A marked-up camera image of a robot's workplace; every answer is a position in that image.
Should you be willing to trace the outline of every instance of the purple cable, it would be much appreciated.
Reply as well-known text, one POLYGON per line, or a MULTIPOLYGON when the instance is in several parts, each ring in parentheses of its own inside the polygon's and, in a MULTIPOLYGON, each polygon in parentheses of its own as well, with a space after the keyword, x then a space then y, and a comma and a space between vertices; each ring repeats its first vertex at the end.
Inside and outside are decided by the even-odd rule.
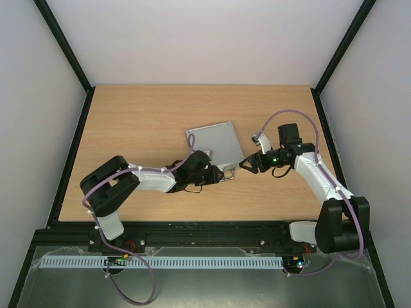
POLYGON ((287 270, 284 268, 284 271, 287 273, 287 275, 289 276, 311 276, 311 275, 316 275, 319 273, 322 273, 326 270, 328 270, 330 267, 332 267, 332 265, 337 261, 337 259, 339 257, 344 257, 346 259, 350 259, 353 261, 357 261, 358 259, 360 259, 364 253, 364 238, 362 235, 362 231, 361 231, 361 227, 360 227, 360 223, 358 222, 358 218, 356 217, 355 211, 353 209, 353 206, 349 203, 347 196, 345 196, 345 194, 339 189, 338 185, 333 181, 333 179, 330 177, 330 175, 326 172, 326 170, 322 167, 321 164, 318 164, 319 162, 319 158, 318 158, 318 153, 319 153, 319 130, 317 128, 317 125, 315 125, 314 121, 312 120, 312 118, 310 118, 308 115, 306 115, 304 112, 301 112, 299 110, 295 110, 295 109, 285 109, 285 110, 280 110, 277 111, 276 113, 274 113, 272 116, 270 116, 268 118, 268 120, 266 121, 266 123, 263 125, 263 128, 256 134, 256 137, 258 138, 259 136, 261 136, 261 134, 264 132, 265 128, 267 127, 267 125, 269 124, 269 122, 271 122, 271 120, 273 120, 273 118, 275 116, 278 116, 279 114, 283 114, 285 112, 293 112, 296 114, 300 114, 303 117, 305 117, 310 123, 311 125, 314 127, 315 130, 315 149, 314 149, 314 159, 315 162, 317 163, 319 169, 321 170, 321 172, 324 174, 324 176, 327 178, 327 180, 329 180, 329 182, 331 183, 331 185, 338 191, 338 193, 340 194, 340 196, 342 197, 342 199, 344 200, 345 204, 348 207, 348 210, 351 214, 351 217, 353 218, 353 222, 355 225, 355 229, 358 233, 358 240, 360 242, 360 247, 358 250, 358 254, 355 257, 350 257, 348 255, 345 255, 343 253, 338 253, 335 258, 324 268, 319 269, 318 271, 314 271, 312 273, 303 273, 303 274, 291 274, 289 272, 287 272, 287 270))
POLYGON ((107 242, 103 230, 101 229, 100 223, 97 220, 96 215, 94 214, 94 212, 92 211, 92 207, 87 205, 87 200, 90 198, 90 196, 95 193, 99 188, 101 188, 103 185, 105 185, 106 183, 109 183, 111 180, 119 177, 120 175, 124 175, 125 173, 129 173, 129 172, 133 172, 133 171, 154 171, 154 172, 159 172, 159 173, 170 173, 173 172, 175 170, 177 170, 181 165, 183 165, 183 163, 185 163, 188 159, 188 157, 190 156, 190 154, 192 154, 194 152, 194 144, 195 144, 195 136, 191 133, 188 135, 188 147, 189 147, 189 153, 187 154, 187 156, 178 164, 176 164, 176 166, 172 169, 164 169, 164 168, 142 168, 139 169, 138 167, 133 167, 133 168, 128 168, 126 170, 122 170, 119 171, 117 173, 114 173, 113 175, 110 175, 108 178, 104 179, 103 181, 101 181, 99 184, 97 184, 96 186, 94 186, 92 189, 90 189, 90 191, 85 194, 83 200, 82 200, 82 204, 83 206, 88 209, 89 211, 91 211, 91 215, 92 218, 94 220, 94 222, 96 223, 96 226, 98 227, 98 231, 100 233, 101 236, 101 240, 103 241, 103 243, 105 244, 105 246, 113 249, 113 250, 117 250, 118 252, 123 252, 123 253, 127 253, 129 255, 132 255, 134 257, 136 257, 137 259, 139 259, 141 262, 143 262, 143 264, 147 267, 148 271, 150 272, 152 278, 153 278, 153 290, 152 293, 150 295, 150 297, 145 301, 145 302, 135 302, 133 301, 131 298, 127 297, 121 290, 120 288, 117 286, 117 284, 115 283, 114 279, 111 277, 110 274, 110 266, 112 264, 112 262, 109 263, 109 265, 107 265, 107 269, 106 269, 106 273, 107 273, 107 278, 109 278, 110 282, 112 283, 112 285, 114 286, 114 289, 117 291, 117 293, 119 294, 120 297, 122 297, 122 299, 124 299, 126 302, 128 302, 129 304, 135 305, 135 306, 144 306, 147 305, 149 303, 152 302, 154 294, 155 294, 155 290, 157 287, 157 283, 156 283, 156 279, 155 279, 155 274, 153 272, 153 269, 151 268, 151 266, 147 263, 147 261, 145 261, 141 256, 139 256, 138 254, 134 253, 134 252, 130 252, 126 249, 122 249, 122 248, 118 248, 115 247, 113 245, 111 245, 110 243, 107 242))

